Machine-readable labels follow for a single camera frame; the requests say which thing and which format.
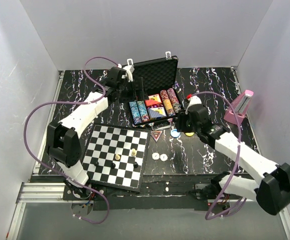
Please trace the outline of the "blue small blind button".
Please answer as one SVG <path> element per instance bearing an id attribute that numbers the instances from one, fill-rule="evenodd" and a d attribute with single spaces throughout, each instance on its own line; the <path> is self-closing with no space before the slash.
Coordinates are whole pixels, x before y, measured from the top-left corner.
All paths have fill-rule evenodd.
<path id="1" fill-rule="evenodd" d="M 171 135 L 173 138 L 178 138 L 178 137 L 181 135 L 181 133 L 178 132 L 176 129 L 172 129 L 172 130 L 170 131 L 170 135 Z"/>

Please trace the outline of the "light blue chip column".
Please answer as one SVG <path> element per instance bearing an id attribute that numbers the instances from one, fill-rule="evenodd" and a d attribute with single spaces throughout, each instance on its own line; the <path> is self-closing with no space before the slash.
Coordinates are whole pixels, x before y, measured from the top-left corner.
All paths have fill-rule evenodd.
<path id="1" fill-rule="evenodd" d="M 142 118 L 136 101 L 129 102 L 130 111 L 135 125 L 142 123 Z"/>

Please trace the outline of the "white chess pawn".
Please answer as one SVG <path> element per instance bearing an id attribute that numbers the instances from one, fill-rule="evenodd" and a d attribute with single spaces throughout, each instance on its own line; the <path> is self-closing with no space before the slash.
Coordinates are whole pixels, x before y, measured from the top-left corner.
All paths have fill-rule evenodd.
<path id="1" fill-rule="evenodd" d="M 119 161 L 120 158 L 121 158 L 120 155 L 118 155 L 118 154 L 115 155 L 115 160 L 116 160 L 116 161 Z"/>

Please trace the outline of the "white loose poker chip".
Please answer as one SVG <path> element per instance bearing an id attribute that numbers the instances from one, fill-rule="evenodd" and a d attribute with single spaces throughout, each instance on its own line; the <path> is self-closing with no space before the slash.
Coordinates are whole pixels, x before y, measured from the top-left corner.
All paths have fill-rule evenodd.
<path id="1" fill-rule="evenodd" d="M 153 160 L 158 160 L 159 158 L 160 158 L 160 154 L 159 154 L 159 153 L 154 152 L 154 153 L 152 154 L 152 159 L 153 159 Z"/>
<path id="2" fill-rule="evenodd" d="M 167 156 L 166 154 L 161 154 L 161 155 L 160 155 L 160 160 L 161 160 L 162 162 L 165 162 L 165 161 L 168 160 L 168 156 Z"/>

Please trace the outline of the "blue playing card deck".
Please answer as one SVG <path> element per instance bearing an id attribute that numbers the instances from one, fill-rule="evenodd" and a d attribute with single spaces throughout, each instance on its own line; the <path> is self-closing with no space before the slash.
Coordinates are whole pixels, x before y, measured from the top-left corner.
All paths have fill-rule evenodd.
<path id="1" fill-rule="evenodd" d="M 150 120 L 156 120 L 167 117 L 165 108 L 161 106 L 159 107 L 151 106 L 147 109 L 147 112 Z"/>

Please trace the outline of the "black chess piece right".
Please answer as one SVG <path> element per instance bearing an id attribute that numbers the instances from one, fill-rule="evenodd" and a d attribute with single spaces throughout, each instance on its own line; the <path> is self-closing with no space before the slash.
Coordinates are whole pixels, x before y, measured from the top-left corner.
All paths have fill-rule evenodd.
<path id="1" fill-rule="evenodd" d="M 139 166 L 139 165 L 138 165 L 137 162 L 134 162 L 134 163 L 133 163 L 133 167 L 134 167 L 134 168 L 137 168 L 138 166 Z"/>

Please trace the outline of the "triangular all-in marker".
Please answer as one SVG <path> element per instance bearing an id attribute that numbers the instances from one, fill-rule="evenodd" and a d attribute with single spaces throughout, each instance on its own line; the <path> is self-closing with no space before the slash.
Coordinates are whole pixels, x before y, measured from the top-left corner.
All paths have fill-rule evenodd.
<path id="1" fill-rule="evenodd" d="M 162 135 L 162 131 L 161 130 L 154 130 L 154 131 L 151 131 L 150 135 L 153 138 L 153 140 L 155 142 L 157 142 Z"/>

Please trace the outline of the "black chess piece middle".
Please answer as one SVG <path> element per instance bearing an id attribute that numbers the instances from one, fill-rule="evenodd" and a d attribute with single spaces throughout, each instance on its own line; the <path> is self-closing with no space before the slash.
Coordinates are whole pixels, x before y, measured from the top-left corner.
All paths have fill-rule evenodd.
<path id="1" fill-rule="evenodd" d="M 114 162 L 111 163 L 111 166 L 110 166 L 112 169 L 114 169 L 116 167 L 116 164 Z"/>

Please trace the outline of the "pink metronome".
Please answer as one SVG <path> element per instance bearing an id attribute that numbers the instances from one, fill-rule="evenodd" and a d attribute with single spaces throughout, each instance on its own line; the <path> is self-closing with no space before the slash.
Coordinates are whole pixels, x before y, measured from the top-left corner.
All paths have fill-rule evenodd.
<path id="1" fill-rule="evenodd" d="M 237 116 L 238 125 L 240 126 L 247 114 L 248 107 L 251 103 L 251 99 L 254 95 L 254 92 L 251 90 L 245 90 L 242 92 L 232 103 L 234 111 L 230 107 L 225 112 L 224 120 L 236 125 L 237 121 L 235 115 Z"/>

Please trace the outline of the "black white chess board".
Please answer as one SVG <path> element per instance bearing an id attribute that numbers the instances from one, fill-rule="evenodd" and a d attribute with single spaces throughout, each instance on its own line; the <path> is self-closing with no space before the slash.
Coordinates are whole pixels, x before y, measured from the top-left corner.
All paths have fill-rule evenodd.
<path id="1" fill-rule="evenodd" d="M 82 166 L 91 182 L 133 192 L 140 192 L 151 132 L 106 124 L 94 124 L 85 148 Z"/>

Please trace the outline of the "red yellow chip column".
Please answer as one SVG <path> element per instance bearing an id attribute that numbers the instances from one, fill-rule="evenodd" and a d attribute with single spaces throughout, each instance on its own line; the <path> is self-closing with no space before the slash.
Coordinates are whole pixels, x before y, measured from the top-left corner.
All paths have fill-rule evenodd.
<path id="1" fill-rule="evenodd" d="M 166 90 L 161 90 L 159 94 L 160 94 L 160 96 L 161 96 L 161 99 L 162 99 L 163 105 L 164 105 L 164 107 L 165 107 L 165 109 L 166 109 L 166 111 L 167 111 L 167 115 L 168 115 L 169 117 L 171 117 L 171 116 L 175 116 L 176 113 L 175 113 L 175 111 L 174 111 L 174 108 L 173 108 L 173 106 L 172 106 L 172 103 L 171 103 L 171 100 L 170 100 L 170 98 L 169 98 L 169 96 L 168 96 L 167 91 L 166 91 Z"/>

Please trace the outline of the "yellow big blind button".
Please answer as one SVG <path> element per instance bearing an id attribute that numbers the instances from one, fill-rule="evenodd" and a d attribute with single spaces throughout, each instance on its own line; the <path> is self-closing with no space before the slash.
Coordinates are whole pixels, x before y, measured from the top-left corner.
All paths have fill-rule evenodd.
<path id="1" fill-rule="evenodd" d="M 192 137 L 195 133 L 194 132 L 186 132 L 184 134 L 188 137 Z"/>

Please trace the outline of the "red playing card deck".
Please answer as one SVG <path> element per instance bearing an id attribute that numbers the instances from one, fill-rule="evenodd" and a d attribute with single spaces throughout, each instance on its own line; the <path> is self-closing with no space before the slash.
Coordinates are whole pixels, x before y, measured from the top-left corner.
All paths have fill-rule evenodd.
<path id="1" fill-rule="evenodd" d="M 144 102 L 147 107 L 151 107 L 154 105 L 161 105 L 163 103 L 161 96 L 159 94 L 149 95 L 148 100 L 145 100 Z"/>

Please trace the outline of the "purple red chip column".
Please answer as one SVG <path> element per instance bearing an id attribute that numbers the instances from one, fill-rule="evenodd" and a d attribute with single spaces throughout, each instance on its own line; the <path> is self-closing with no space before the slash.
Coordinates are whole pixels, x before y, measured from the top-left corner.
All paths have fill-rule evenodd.
<path id="1" fill-rule="evenodd" d="M 178 113 L 182 109 L 182 105 L 176 95 L 175 90 L 173 88 L 169 88 L 167 90 L 167 94 L 172 104 L 173 110 L 175 111 L 175 113 Z"/>

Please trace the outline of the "black poker set case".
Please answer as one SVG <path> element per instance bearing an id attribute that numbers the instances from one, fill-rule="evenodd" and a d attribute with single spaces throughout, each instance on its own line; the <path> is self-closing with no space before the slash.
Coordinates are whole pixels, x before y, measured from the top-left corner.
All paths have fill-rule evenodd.
<path id="1" fill-rule="evenodd" d="M 132 73 L 132 89 L 134 96 L 134 82 L 135 79 L 140 77 L 143 77 L 143 84 L 147 96 L 158 94 L 162 90 L 172 88 L 176 82 L 178 61 L 176 55 L 171 55 L 171 53 L 167 51 L 163 58 L 134 63 L 134 71 Z"/>

